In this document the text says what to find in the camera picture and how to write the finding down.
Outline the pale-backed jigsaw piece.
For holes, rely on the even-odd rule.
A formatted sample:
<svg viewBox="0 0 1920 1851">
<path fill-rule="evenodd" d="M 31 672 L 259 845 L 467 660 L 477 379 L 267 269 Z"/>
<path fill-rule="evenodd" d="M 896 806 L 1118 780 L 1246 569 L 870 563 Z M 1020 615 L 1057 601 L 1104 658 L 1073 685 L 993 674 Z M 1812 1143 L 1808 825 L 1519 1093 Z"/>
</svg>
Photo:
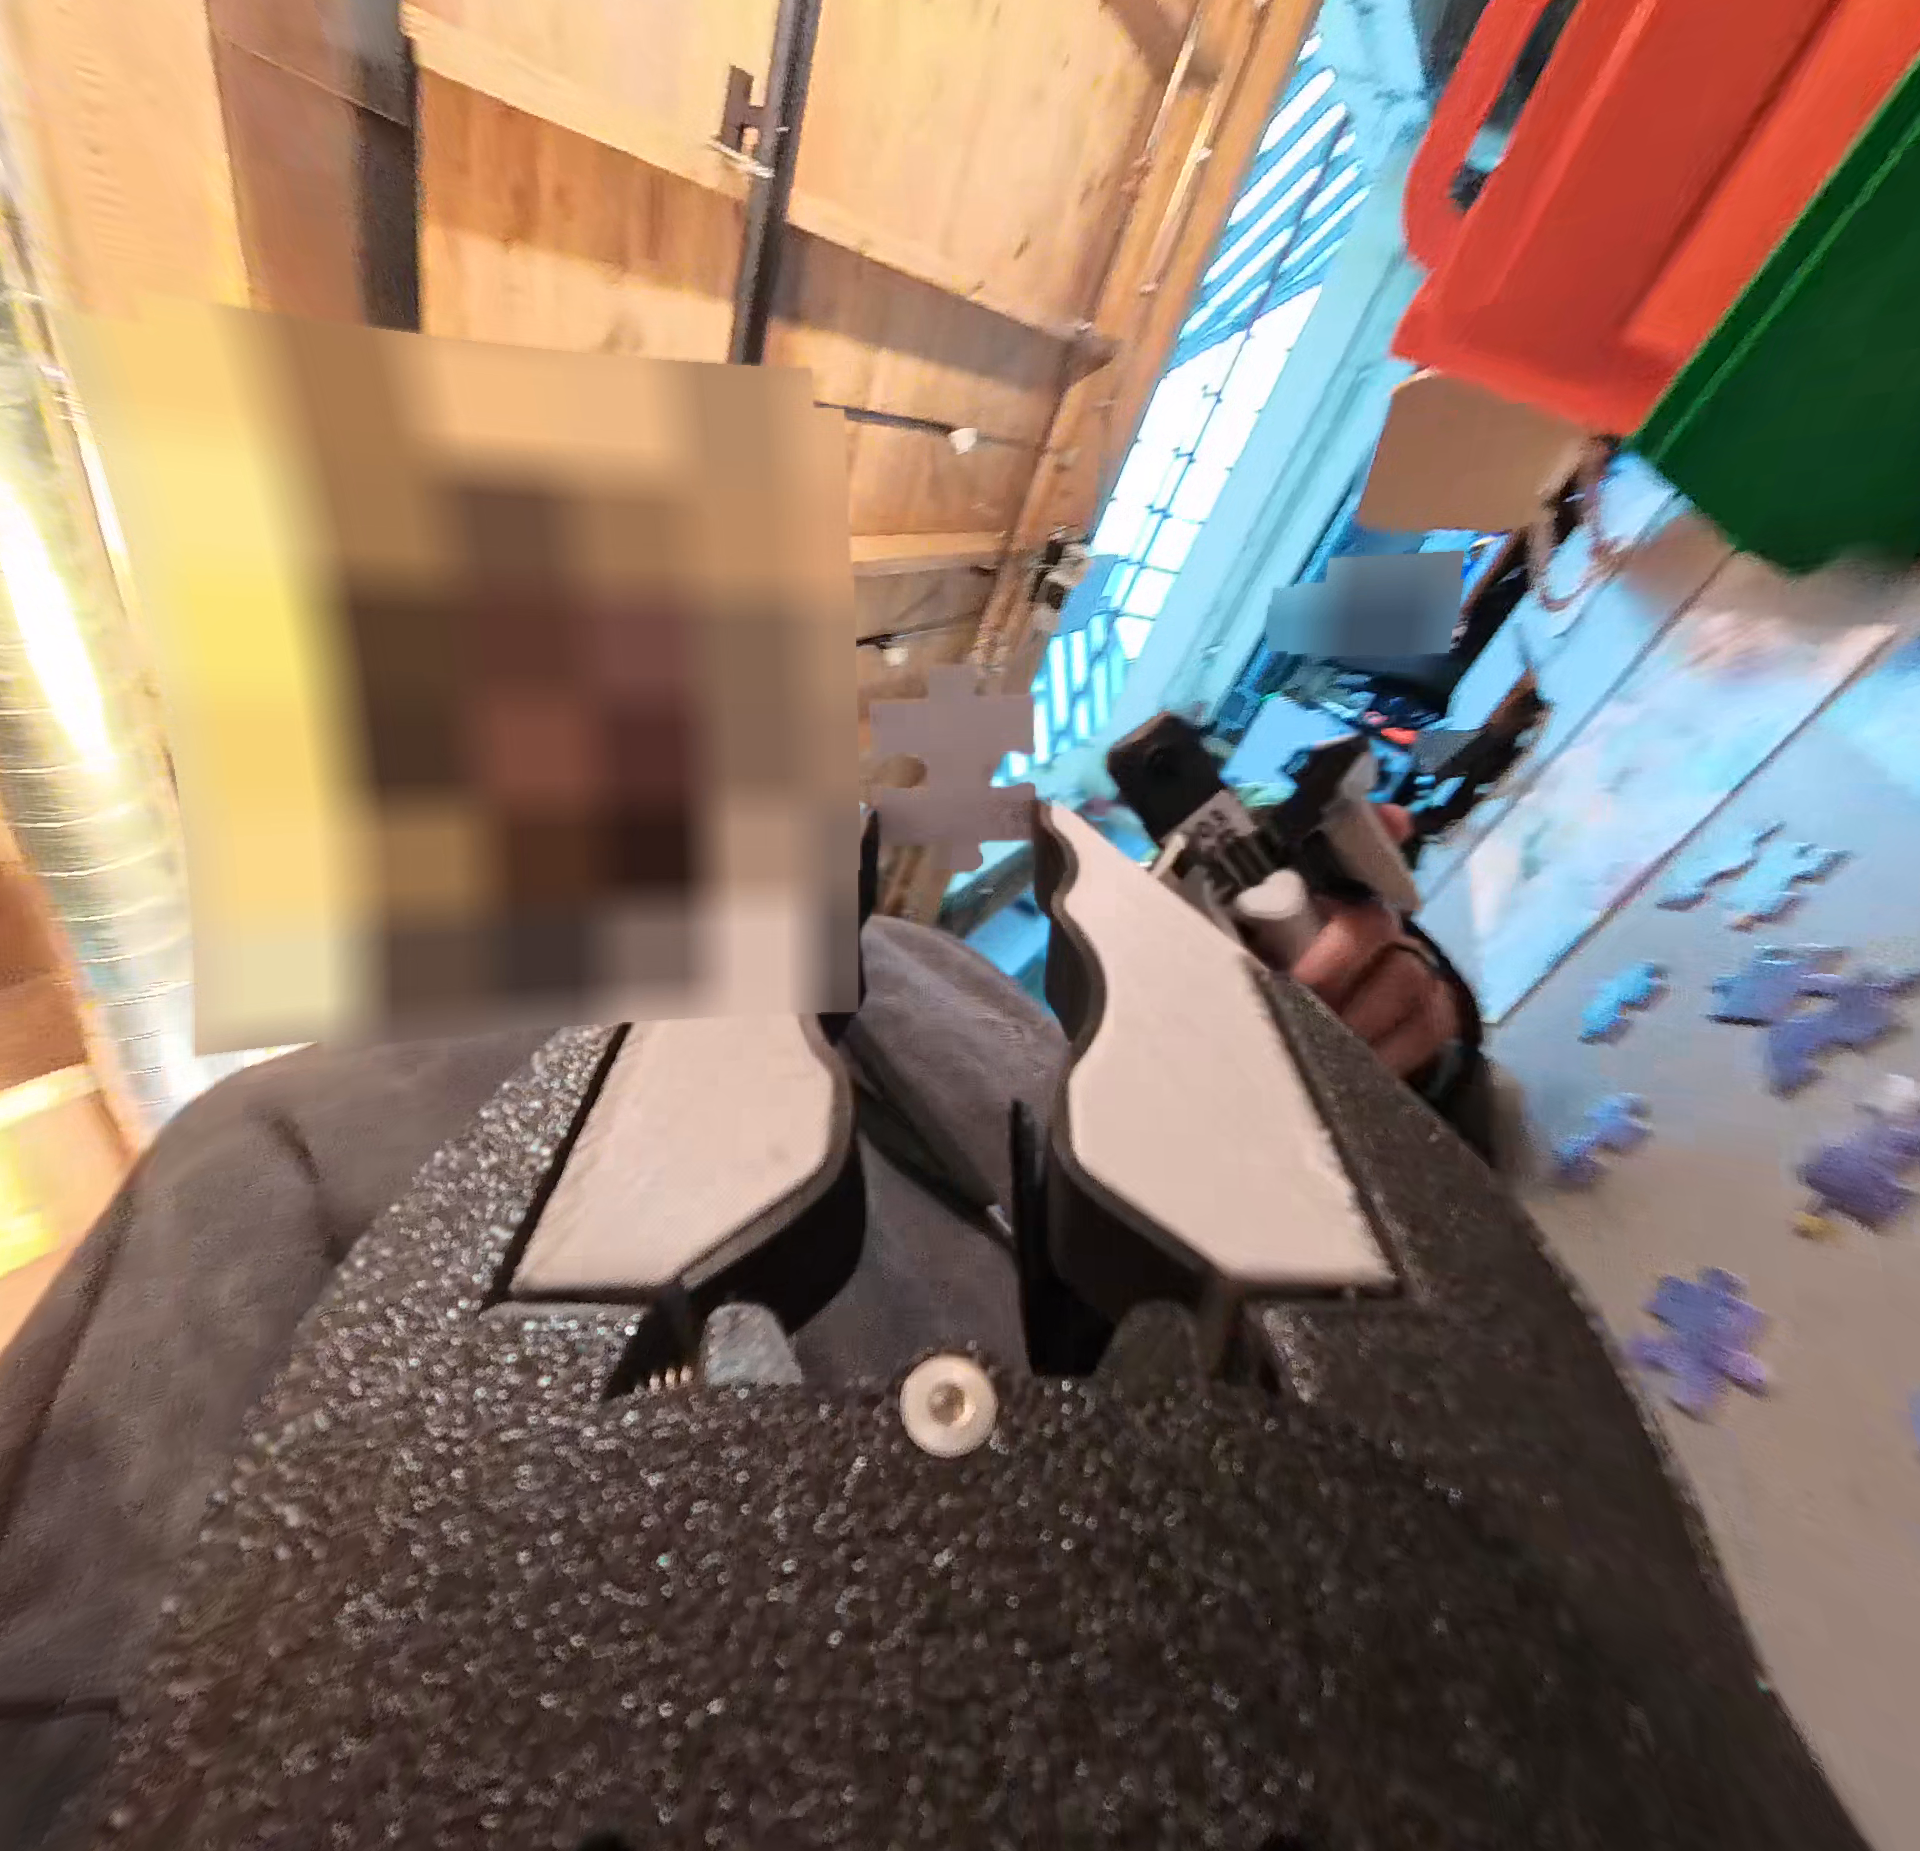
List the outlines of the pale-backed jigsaw piece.
<svg viewBox="0 0 1920 1851">
<path fill-rule="evenodd" d="M 881 844 L 945 847 L 955 867 L 973 871 L 984 841 L 1029 834 L 1033 787 L 994 782 L 1005 758 L 1033 752 L 1037 715 L 1026 692 L 984 689 L 973 662 L 937 664 L 924 696 L 877 698 L 868 725 L 875 760 L 922 765 L 917 782 L 874 783 Z"/>
</svg>

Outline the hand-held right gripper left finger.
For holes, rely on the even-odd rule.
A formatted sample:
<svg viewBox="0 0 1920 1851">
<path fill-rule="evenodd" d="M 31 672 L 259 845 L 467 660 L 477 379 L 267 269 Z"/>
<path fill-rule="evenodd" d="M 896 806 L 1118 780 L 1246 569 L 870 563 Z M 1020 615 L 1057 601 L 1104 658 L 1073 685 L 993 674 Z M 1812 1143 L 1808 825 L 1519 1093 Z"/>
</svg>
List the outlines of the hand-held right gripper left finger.
<svg viewBox="0 0 1920 1851">
<path fill-rule="evenodd" d="M 618 1031 L 515 1239 L 521 1304 L 827 1304 L 868 1227 L 843 1039 L 866 995 L 877 814 L 857 834 L 849 1002 Z"/>
</svg>

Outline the window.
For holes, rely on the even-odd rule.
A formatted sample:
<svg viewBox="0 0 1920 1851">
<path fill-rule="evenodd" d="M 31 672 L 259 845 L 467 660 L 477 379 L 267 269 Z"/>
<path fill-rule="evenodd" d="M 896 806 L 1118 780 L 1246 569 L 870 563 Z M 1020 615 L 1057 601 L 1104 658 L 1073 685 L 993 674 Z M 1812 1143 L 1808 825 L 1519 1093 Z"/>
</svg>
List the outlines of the window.
<svg viewBox="0 0 1920 1851">
<path fill-rule="evenodd" d="M 1346 81 L 1311 38 L 1101 511 L 1090 563 L 1048 626 L 1031 747 L 1007 756 L 996 782 L 1031 780 L 1106 727 L 1370 190 Z"/>
</svg>

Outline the silver ventilation duct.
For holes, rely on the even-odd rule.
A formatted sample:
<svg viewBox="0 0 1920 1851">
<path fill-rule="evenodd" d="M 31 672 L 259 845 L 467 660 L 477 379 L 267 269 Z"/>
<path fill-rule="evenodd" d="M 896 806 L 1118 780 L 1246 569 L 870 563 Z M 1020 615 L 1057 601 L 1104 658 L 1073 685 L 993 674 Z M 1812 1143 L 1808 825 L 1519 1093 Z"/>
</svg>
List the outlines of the silver ventilation duct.
<svg viewBox="0 0 1920 1851">
<path fill-rule="evenodd" d="M 54 905 L 89 1048 L 134 1143 L 200 1090 L 184 863 L 113 511 L 4 180 L 4 813 Z"/>
</svg>

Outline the orange storage box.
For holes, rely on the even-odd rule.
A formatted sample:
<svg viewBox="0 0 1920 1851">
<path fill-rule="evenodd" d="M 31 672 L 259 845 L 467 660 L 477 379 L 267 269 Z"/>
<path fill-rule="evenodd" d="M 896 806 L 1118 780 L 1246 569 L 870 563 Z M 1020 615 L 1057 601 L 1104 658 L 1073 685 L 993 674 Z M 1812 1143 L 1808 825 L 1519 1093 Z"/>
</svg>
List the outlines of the orange storage box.
<svg viewBox="0 0 1920 1851">
<path fill-rule="evenodd" d="M 1407 172 L 1393 352 L 1626 435 L 1916 44 L 1916 0 L 1491 0 Z"/>
</svg>

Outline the green storage box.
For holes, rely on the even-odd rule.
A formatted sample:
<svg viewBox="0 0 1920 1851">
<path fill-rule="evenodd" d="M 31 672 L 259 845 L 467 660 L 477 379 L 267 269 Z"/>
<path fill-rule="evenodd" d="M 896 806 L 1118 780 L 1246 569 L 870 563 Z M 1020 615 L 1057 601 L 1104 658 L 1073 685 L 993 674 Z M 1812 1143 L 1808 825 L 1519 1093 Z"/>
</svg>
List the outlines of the green storage box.
<svg viewBox="0 0 1920 1851">
<path fill-rule="evenodd" d="M 1783 572 L 1916 561 L 1916 63 L 1624 450 Z"/>
</svg>

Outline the cardboard box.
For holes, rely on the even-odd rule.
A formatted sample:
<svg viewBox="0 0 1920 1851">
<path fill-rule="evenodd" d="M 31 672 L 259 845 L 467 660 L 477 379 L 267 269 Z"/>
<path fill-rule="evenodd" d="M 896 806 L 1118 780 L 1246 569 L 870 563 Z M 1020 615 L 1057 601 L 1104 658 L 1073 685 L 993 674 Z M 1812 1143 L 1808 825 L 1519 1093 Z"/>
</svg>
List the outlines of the cardboard box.
<svg viewBox="0 0 1920 1851">
<path fill-rule="evenodd" d="M 1522 530 L 1597 439 L 1467 379 L 1418 369 L 1392 389 L 1353 516 L 1378 533 Z"/>
</svg>

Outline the space jigsaw puzzle tray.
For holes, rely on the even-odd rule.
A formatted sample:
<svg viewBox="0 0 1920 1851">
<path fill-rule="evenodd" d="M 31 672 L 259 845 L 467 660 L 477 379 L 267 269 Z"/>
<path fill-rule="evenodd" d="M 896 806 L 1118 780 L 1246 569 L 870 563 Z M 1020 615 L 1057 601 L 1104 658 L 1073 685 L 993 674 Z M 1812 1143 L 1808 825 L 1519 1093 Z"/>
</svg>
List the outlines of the space jigsaw puzzle tray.
<svg viewBox="0 0 1920 1851">
<path fill-rule="evenodd" d="M 1523 783 L 1464 863 L 1449 951 L 1503 1023 L 1883 651 L 1913 575 L 1842 561 L 1785 577 L 1729 560 Z"/>
</svg>

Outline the person's left hand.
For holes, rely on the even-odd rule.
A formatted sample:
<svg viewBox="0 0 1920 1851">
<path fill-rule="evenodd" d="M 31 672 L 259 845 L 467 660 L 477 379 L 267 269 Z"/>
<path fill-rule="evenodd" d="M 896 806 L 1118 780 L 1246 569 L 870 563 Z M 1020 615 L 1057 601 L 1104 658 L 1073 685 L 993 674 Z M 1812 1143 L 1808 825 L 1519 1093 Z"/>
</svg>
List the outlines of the person's left hand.
<svg viewBox="0 0 1920 1851">
<path fill-rule="evenodd" d="M 1385 904 L 1323 904 L 1292 975 L 1396 1078 L 1421 1081 L 1462 1036 L 1462 1001 Z"/>
</svg>

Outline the blue puzzle pieces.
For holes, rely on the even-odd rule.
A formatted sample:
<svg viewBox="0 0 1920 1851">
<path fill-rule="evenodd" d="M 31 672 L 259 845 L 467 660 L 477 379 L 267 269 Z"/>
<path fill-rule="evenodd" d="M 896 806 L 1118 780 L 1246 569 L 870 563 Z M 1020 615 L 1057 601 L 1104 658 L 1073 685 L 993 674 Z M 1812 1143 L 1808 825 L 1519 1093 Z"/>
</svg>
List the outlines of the blue puzzle pieces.
<svg viewBox="0 0 1920 1851">
<path fill-rule="evenodd" d="M 1692 910 L 1713 888 L 1733 886 L 1730 928 L 1750 932 L 1783 919 L 1847 853 L 1820 844 L 1777 847 L 1780 832 L 1780 823 L 1744 832 L 1729 855 L 1670 879 L 1657 905 Z M 1706 1020 L 1760 1032 L 1763 1093 L 1789 1099 L 1823 1074 L 1832 1055 L 1884 1043 L 1901 1025 L 1901 1002 L 1913 994 L 1916 967 L 1847 967 L 1842 948 L 1761 942 L 1739 967 L 1713 977 Z M 1648 1135 L 1647 1097 L 1600 1095 L 1551 1143 L 1548 1174 L 1562 1189 L 1589 1189 L 1610 1158 L 1642 1148 Z M 1842 1221 L 1877 1231 L 1902 1218 L 1916 1198 L 1916 1158 L 1916 1080 L 1883 1080 L 1859 1103 L 1847 1132 L 1814 1145 L 1798 1165 L 1795 1177 L 1812 1201 L 1806 1227 L 1828 1234 Z M 1665 1276 L 1644 1316 L 1651 1331 L 1631 1338 L 1629 1356 L 1662 1378 L 1670 1406 L 1706 1416 L 1730 1388 L 1766 1391 L 1758 1355 L 1763 1311 L 1739 1276 L 1718 1266 L 1692 1278 Z"/>
</svg>

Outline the black metal bar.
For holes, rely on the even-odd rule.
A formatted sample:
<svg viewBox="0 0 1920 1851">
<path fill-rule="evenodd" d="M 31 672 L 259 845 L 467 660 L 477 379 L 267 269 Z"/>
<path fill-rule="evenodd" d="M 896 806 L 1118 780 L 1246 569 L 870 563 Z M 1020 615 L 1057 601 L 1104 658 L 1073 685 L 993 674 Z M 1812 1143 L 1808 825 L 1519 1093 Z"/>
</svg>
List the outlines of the black metal bar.
<svg viewBox="0 0 1920 1851">
<path fill-rule="evenodd" d="M 781 0 L 761 88 L 738 66 L 728 76 L 717 142 L 740 152 L 745 139 L 753 136 L 756 146 L 734 273 L 728 350 L 734 365 L 759 365 L 766 359 L 822 10 L 824 0 Z"/>
<path fill-rule="evenodd" d="M 356 67 L 356 269 L 363 320 L 422 326 L 416 67 L 402 0 L 346 0 Z"/>
</svg>

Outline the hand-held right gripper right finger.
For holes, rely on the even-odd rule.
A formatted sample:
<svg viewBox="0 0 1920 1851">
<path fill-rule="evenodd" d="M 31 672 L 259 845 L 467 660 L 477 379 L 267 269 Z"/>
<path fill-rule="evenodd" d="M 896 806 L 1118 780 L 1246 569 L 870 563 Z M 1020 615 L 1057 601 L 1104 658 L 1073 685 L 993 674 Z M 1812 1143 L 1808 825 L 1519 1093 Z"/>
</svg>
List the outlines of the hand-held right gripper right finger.
<svg viewBox="0 0 1920 1851">
<path fill-rule="evenodd" d="M 1054 1274 L 1101 1320 L 1171 1304 L 1202 1345 L 1246 1306 L 1392 1300 L 1399 1274 L 1249 949 L 1069 809 L 1037 813 Z"/>
</svg>

